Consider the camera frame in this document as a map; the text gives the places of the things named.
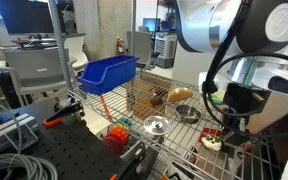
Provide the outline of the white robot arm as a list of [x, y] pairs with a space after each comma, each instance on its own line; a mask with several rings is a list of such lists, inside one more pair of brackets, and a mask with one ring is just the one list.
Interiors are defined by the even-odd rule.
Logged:
[[[224, 142], [240, 145], [253, 136], [249, 118], [263, 111], [269, 95], [288, 96], [288, 0], [175, 0], [179, 43], [189, 52], [211, 53], [213, 60], [202, 83], [210, 115], [223, 129]], [[246, 61], [243, 77], [224, 91], [224, 108], [212, 94], [215, 77], [227, 63]]]

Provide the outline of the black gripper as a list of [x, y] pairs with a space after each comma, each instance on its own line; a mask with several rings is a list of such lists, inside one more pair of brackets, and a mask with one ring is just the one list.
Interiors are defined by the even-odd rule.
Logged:
[[235, 83], [229, 83], [224, 94], [224, 109], [226, 115], [221, 117], [221, 121], [230, 129], [223, 127], [223, 141], [231, 145], [241, 145], [250, 139], [249, 136], [236, 133], [240, 130], [248, 133], [246, 126], [250, 121], [250, 112], [261, 113], [270, 96], [269, 91], [248, 89]]

